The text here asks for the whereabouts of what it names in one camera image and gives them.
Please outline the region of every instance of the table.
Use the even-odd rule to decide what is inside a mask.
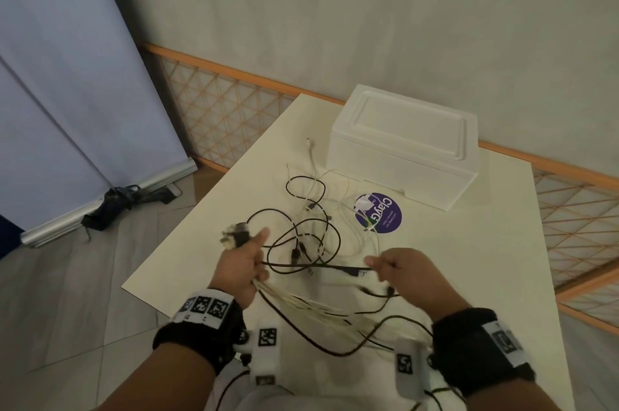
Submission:
[[[311,174],[306,148],[306,138],[310,137],[315,143],[318,172],[322,174],[329,131],[341,109],[338,104],[299,95],[123,288],[173,315],[188,294],[203,289],[210,281],[221,252],[222,229],[265,207],[290,214],[299,211],[300,201],[284,191],[288,180],[286,164],[293,175]],[[370,182],[349,181],[335,172],[325,175],[324,181],[327,197],[335,200],[350,185],[348,195],[352,201],[367,192],[379,192],[396,201],[402,212],[402,224],[391,233],[379,235],[381,249],[409,246],[422,250],[471,304],[496,310],[529,352],[538,383],[562,409],[574,409],[530,164],[480,149],[479,175],[447,212]],[[367,243],[362,253],[355,254],[359,243],[352,228],[336,218],[334,223],[342,232],[342,256],[351,255],[341,261],[362,266],[363,254],[375,251],[375,243]],[[265,225],[271,227],[272,233],[283,233],[289,228],[289,222],[276,215],[258,216],[250,228],[255,233]],[[291,247],[278,250],[274,251],[272,261],[289,262]],[[372,310],[381,305],[379,299],[335,285],[341,281],[339,274],[320,274],[315,279],[307,273],[272,274],[271,280],[285,289],[341,308],[359,310],[362,306]],[[363,281],[376,282],[372,275]],[[429,325],[425,314],[400,298],[389,302],[383,313],[423,318]],[[274,312],[259,298],[245,312],[249,328],[260,318],[271,316]],[[306,327],[310,328],[308,334],[321,344],[338,344],[338,350],[352,348],[350,343],[338,343],[333,335],[315,325]],[[396,394],[391,359],[384,360],[374,350],[365,348],[348,358],[333,358],[314,349],[292,329],[285,330],[283,336],[282,366],[287,384],[295,392],[354,396],[375,409],[412,407],[410,401]],[[445,409],[462,408],[451,393],[438,398]]]

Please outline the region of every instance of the wrist strap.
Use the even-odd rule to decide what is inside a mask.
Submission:
[[[487,308],[468,308],[433,326],[431,366],[468,397],[484,388],[522,378],[535,381],[522,345]]]
[[[243,309],[234,298],[220,290],[205,289],[188,298],[170,323],[153,339],[153,350],[171,342],[204,357],[215,374],[235,356],[232,345],[245,330]]]

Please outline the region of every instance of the purple circle logo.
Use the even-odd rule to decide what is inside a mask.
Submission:
[[[362,226],[374,226],[378,233],[392,232],[402,223],[402,211],[398,204],[391,197],[379,192],[359,196],[355,203],[355,211],[356,218]]]

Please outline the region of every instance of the white lid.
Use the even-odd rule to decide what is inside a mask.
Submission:
[[[333,125],[341,139],[452,174],[477,173],[477,117],[358,85]]]

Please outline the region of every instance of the person's left hand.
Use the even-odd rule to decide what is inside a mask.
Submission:
[[[244,310],[256,296],[252,279],[265,281],[269,272],[262,264],[262,245],[269,237],[269,229],[263,228],[258,235],[234,250],[224,250],[219,258],[209,289],[218,289],[233,296]]]

